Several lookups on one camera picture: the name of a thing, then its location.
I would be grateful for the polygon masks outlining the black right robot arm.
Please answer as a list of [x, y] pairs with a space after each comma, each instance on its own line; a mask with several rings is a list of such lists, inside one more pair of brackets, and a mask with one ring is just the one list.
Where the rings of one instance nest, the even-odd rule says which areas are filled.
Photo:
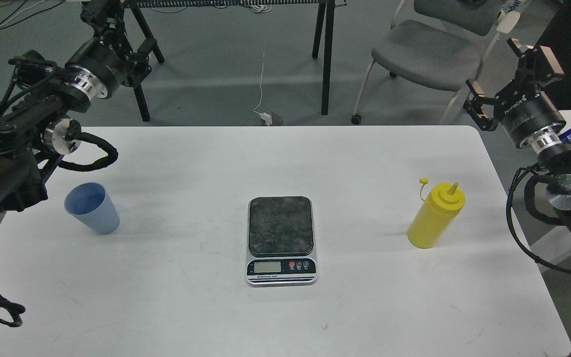
[[565, 74], [551, 48], [522, 45], [514, 38], [507, 44], [518, 59], [514, 79], [494, 97], [485, 95], [476, 80], [467, 80], [470, 93], [463, 109], [480, 130], [494, 131], [501, 125], [516, 148], [530, 147], [535, 152], [537, 162], [515, 172], [507, 193], [506, 223], [519, 248], [535, 263], [571, 274], [571, 269], [558, 267], [523, 246], [512, 218], [514, 193], [528, 177], [524, 187], [528, 213], [571, 233], [571, 132], [561, 134], [565, 119], [544, 93], [544, 87]]

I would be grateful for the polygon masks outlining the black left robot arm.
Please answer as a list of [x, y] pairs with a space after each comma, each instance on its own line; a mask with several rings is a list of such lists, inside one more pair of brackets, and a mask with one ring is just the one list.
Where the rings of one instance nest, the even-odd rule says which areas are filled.
[[13, 69], [0, 100], [0, 213], [22, 212], [48, 198], [46, 181], [61, 168], [104, 169], [118, 151], [82, 131], [68, 116], [85, 113], [91, 100], [109, 99], [121, 87], [134, 91], [141, 119], [150, 120], [141, 83], [150, 57], [165, 58], [135, 0], [89, 0], [81, 20], [94, 34], [63, 67], [37, 51], [9, 60]]

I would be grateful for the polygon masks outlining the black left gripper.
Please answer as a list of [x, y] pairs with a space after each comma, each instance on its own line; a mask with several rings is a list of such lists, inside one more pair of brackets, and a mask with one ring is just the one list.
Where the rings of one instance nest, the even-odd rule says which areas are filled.
[[73, 75], [68, 84], [89, 100], [108, 99], [122, 84], [136, 88], [151, 73], [150, 55], [159, 59], [156, 39], [145, 39], [133, 52], [125, 31], [124, 0], [82, 2], [81, 20], [94, 30], [65, 64]]

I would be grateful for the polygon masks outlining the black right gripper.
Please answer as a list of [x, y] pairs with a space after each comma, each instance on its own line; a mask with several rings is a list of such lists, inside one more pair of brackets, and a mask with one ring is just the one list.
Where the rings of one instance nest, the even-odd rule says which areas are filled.
[[[512, 82], [492, 98], [476, 80], [467, 79], [470, 99], [465, 100], [463, 109], [481, 131], [495, 131], [497, 119], [515, 147], [521, 149], [533, 133], [547, 128], [559, 132], [565, 127], [561, 113], [542, 91], [564, 79], [565, 71], [549, 47], [531, 47], [515, 38], [509, 38], [507, 44], [518, 58]], [[495, 108], [495, 119], [484, 113], [484, 105]]]

